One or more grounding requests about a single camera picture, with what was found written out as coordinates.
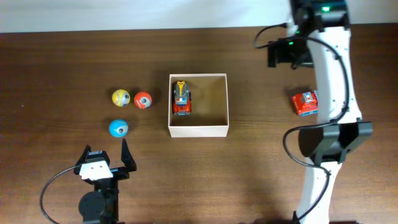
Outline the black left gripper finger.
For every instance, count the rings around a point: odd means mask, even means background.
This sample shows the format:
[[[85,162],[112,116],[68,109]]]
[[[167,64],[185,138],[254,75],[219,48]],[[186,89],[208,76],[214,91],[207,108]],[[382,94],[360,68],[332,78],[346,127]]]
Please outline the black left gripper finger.
[[[137,170],[137,165],[132,157],[132,154],[128,148],[127,141],[123,138],[121,148],[121,161],[123,162],[128,172],[134,172]]]
[[[77,161],[76,165],[82,165],[86,162],[88,154],[91,152],[91,147],[87,144],[82,155],[80,156],[79,160]]]

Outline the red toy fire truck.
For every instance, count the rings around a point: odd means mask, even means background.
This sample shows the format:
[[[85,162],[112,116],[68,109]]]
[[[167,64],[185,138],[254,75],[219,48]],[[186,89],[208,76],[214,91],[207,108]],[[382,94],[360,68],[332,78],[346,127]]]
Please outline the red toy fire truck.
[[[318,113],[318,91],[299,93],[292,97],[295,110],[299,116]]]

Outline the red toy truck yellow crane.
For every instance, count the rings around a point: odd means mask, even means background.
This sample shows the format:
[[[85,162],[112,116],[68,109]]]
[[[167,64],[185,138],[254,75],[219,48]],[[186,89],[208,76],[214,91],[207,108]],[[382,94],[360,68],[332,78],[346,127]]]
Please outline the red toy truck yellow crane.
[[[173,90],[173,114],[179,116],[190,115],[191,93],[189,86],[185,81],[177,81]]]

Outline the white cardboard box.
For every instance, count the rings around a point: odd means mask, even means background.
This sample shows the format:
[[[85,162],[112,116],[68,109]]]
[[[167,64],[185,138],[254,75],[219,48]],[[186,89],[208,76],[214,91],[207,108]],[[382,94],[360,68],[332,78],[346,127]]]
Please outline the white cardboard box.
[[[173,114],[174,86],[186,82],[190,115]],[[229,129],[228,80],[225,73],[169,75],[168,128],[173,138],[226,137]]]

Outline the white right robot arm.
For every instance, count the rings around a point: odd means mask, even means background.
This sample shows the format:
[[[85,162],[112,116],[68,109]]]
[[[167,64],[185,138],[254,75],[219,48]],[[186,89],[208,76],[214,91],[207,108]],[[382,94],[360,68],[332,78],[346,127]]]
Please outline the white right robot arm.
[[[356,101],[349,44],[351,27],[346,1],[291,0],[291,19],[282,24],[285,38],[269,42],[268,66],[290,63],[313,67],[317,82],[317,123],[298,132],[305,166],[302,198],[292,223],[329,223],[333,185],[349,153],[369,139],[373,124],[363,121]]]

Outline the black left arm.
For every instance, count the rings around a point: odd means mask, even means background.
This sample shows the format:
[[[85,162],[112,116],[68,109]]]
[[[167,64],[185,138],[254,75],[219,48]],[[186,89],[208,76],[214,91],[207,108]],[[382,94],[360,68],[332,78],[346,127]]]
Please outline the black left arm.
[[[73,173],[92,185],[94,190],[82,196],[78,210],[85,224],[119,223],[118,182],[129,178],[137,170],[127,142],[122,140],[121,167],[110,168],[106,151],[92,151],[86,146]]]

